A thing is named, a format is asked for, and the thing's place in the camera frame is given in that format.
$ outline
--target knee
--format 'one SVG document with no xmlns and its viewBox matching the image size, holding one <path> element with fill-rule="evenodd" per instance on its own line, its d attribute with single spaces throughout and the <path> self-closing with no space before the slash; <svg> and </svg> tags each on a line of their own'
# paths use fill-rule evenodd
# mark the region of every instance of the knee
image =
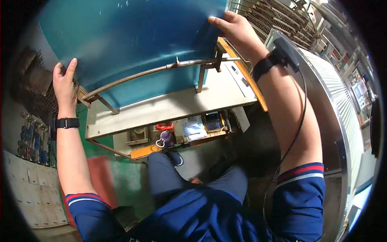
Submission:
<svg viewBox="0 0 387 242">
<path fill-rule="evenodd" d="M 161 152 L 152 152 L 148 156 L 148 163 L 164 160 L 165 157 L 166 157 L 166 155 L 161 153 Z"/>
<path fill-rule="evenodd" d="M 247 173 L 241 166 L 233 165 L 230 169 L 230 172 L 236 174 L 240 179 L 247 180 Z"/>
</svg>

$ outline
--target purple water bottle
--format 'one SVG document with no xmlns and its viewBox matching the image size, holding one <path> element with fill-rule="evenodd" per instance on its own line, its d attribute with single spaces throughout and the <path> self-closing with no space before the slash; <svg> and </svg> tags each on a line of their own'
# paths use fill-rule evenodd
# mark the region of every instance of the purple water bottle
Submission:
<svg viewBox="0 0 387 242">
<path fill-rule="evenodd" d="M 156 141 L 156 145 L 161 148 L 171 148 L 174 145 L 173 134 L 169 130 L 165 130 L 160 134 L 160 139 Z"/>
</svg>

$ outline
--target storage cabinet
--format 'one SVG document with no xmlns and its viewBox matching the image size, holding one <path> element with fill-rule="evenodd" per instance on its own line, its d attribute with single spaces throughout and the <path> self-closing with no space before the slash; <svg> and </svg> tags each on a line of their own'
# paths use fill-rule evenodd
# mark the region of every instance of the storage cabinet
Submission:
<svg viewBox="0 0 387 242">
<path fill-rule="evenodd" d="M 38 184 L 38 174 L 36 173 L 36 165 L 35 164 L 26 164 L 27 166 L 27 176 L 28 183 L 37 185 Z"/>
<path fill-rule="evenodd" d="M 23 160 L 3 151 L 11 190 L 31 228 L 68 224 L 58 187 L 56 169 Z"/>
</svg>

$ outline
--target red mat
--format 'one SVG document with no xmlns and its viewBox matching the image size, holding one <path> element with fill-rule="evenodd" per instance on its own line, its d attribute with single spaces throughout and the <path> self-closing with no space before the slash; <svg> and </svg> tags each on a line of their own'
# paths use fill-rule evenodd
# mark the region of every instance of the red mat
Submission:
<svg viewBox="0 0 387 242">
<path fill-rule="evenodd" d="M 111 209 L 118 207 L 118 201 L 113 185 L 113 174 L 110 169 L 110 158 L 108 156 L 95 157 L 88 159 L 87 162 L 89 164 L 91 181 L 93 182 L 93 186 L 98 195 L 109 204 Z M 76 227 L 74 218 L 68 211 L 68 205 L 62 187 L 60 188 L 60 191 L 70 225 Z"/>
</svg>

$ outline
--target hand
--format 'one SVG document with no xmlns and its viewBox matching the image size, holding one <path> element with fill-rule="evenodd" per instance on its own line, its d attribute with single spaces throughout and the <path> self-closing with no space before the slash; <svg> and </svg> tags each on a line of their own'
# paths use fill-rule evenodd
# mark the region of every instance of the hand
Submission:
<svg viewBox="0 0 387 242">
<path fill-rule="evenodd" d="M 72 59 L 67 71 L 60 62 L 54 67 L 52 82 L 59 106 L 58 119 L 65 117 L 75 118 L 77 93 L 73 77 L 77 62 L 76 58 Z"/>
<path fill-rule="evenodd" d="M 224 33 L 224 37 L 228 38 L 237 47 L 241 55 L 247 58 L 253 66 L 266 57 L 269 50 L 245 17 L 226 11 L 223 19 L 209 17 L 208 22 L 220 29 Z"/>
</svg>

